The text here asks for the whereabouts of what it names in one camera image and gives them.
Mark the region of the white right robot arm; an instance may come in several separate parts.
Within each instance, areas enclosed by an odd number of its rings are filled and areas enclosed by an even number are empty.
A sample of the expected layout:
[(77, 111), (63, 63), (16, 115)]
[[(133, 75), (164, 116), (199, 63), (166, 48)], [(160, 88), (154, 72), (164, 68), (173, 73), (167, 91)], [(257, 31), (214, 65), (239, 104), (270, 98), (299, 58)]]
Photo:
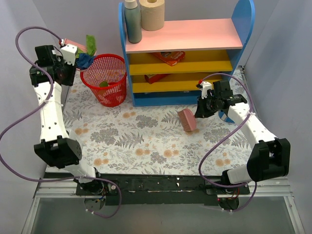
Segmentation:
[(251, 103), (241, 94), (233, 94), (229, 81), (200, 81), (197, 88), (201, 90), (201, 96), (197, 98), (195, 117), (208, 118), (222, 111), (238, 125), (252, 148), (246, 165), (223, 171), (220, 182), (223, 192), (231, 194), (239, 184), (289, 173), (290, 142), (271, 133), (251, 112)]

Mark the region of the pink hand brush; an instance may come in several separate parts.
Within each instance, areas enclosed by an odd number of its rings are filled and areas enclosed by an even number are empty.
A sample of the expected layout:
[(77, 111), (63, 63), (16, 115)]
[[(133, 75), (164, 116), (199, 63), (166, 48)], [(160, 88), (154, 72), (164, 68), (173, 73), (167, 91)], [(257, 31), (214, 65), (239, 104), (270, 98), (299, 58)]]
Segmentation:
[(183, 109), (177, 114), (185, 132), (191, 132), (196, 129), (196, 119), (190, 109)]

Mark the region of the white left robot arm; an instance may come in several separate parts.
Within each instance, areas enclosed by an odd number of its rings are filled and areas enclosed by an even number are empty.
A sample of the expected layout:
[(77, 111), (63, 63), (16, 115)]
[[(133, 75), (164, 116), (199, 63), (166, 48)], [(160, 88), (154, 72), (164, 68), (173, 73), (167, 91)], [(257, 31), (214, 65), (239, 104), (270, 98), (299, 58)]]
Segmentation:
[(66, 130), (61, 93), (62, 86), (72, 86), (76, 66), (73, 60), (66, 60), (64, 55), (74, 55), (77, 47), (71, 44), (58, 50), (52, 45), (37, 46), (37, 61), (29, 73), (31, 83), (37, 95), (40, 109), (41, 134), (40, 143), (34, 145), (35, 153), (50, 167), (64, 169), (76, 177), (76, 182), (87, 184), (93, 195), (103, 191), (104, 184), (95, 178), (95, 168), (82, 159), (82, 148), (77, 134)]

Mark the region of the pink dustpan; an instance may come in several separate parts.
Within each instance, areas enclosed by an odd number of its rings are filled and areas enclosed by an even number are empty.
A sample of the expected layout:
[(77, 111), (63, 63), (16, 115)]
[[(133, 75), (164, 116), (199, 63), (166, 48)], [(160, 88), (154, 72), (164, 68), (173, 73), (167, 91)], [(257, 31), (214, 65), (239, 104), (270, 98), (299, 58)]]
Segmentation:
[(64, 39), (64, 44), (67, 45), (67, 44), (72, 44), (74, 46), (76, 46), (77, 48), (79, 48), (81, 51), (83, 51), (84, 53), (87, 52), (87, 49), (86, 49), (86, 46), (85, 45), (82, 45), (82, 44), (79, 44), (77, 42), (74, 42), (72, 40), (69, 40), (69, 39)]

